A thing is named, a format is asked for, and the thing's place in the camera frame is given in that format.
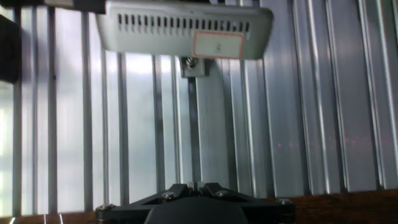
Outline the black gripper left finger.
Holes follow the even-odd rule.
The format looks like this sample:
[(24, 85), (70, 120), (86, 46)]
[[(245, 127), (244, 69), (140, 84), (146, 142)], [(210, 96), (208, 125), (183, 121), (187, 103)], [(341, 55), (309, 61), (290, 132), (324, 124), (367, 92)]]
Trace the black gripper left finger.
[(145, 223), (149, 213), (159, 205), (193, 196), (195, 183), (173, 184), (169, 189), (128, 205), (102, 204), (95, 209), (96, 223)]

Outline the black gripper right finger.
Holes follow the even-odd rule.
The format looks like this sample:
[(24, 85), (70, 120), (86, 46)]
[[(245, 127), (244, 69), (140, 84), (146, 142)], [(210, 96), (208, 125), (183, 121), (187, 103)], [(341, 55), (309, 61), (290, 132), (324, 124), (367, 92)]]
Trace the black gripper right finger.
[(295, 204), (286, 198), (266, 201), (224, 188), (219, 183), (200, 182), (195, 192), (200, 197), (238, 207), (248, 223), (295, 223)]

